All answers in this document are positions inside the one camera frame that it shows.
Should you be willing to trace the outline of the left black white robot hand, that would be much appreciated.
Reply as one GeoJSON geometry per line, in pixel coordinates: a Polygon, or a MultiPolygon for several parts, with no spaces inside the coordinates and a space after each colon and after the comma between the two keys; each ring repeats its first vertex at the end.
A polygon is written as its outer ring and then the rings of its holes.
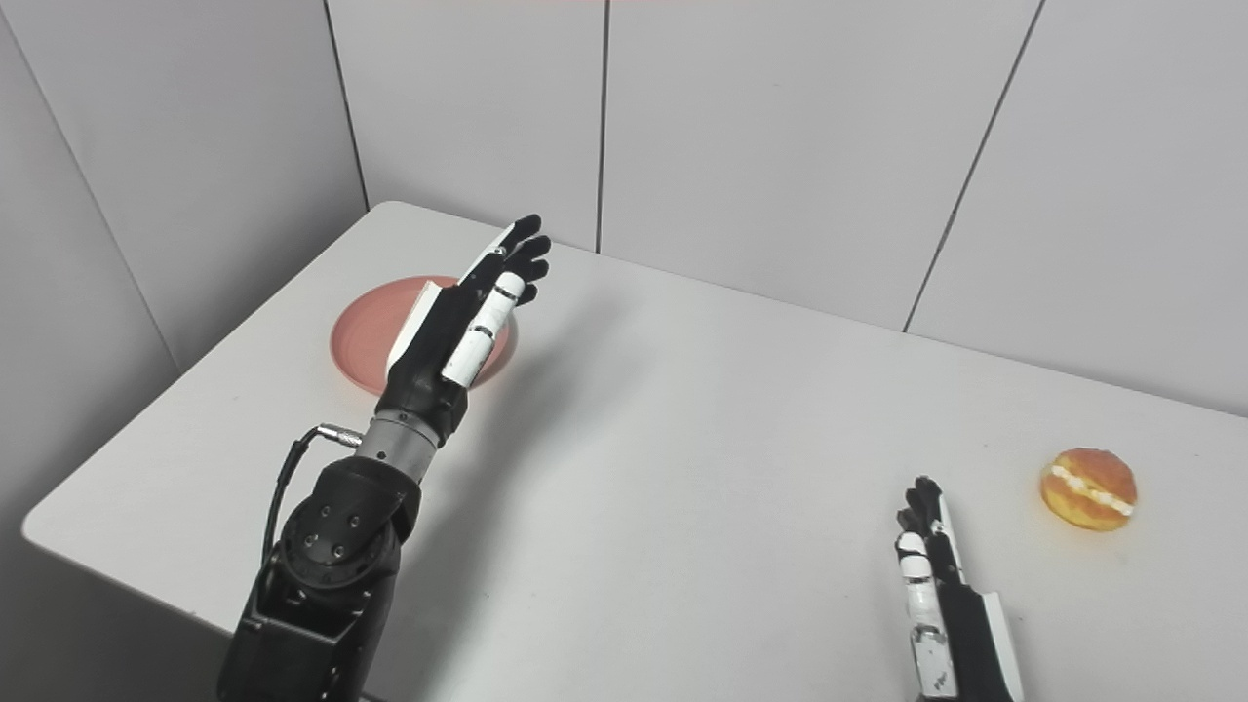
{"type": "Polygon", "coordinates": [[[549,272],[552,240],[539,214],[495,236],[456,284],[429,284],[418,295],[389,352],[377,413],[418,418],[442,446],[468,408],[468,391],[512,312],[535,299],[549,272]]]}

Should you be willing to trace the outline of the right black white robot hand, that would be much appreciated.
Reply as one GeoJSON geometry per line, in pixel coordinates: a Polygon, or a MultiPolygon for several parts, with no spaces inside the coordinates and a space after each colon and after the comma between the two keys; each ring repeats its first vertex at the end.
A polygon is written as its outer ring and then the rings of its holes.
{"type": "Polygon", "coordinates": [[[906,488],[894,543],[909,595],[919,701],[1022,701],[1018,657],[998,595],[963,577],[953,521],[935,480],[906,488]]]}

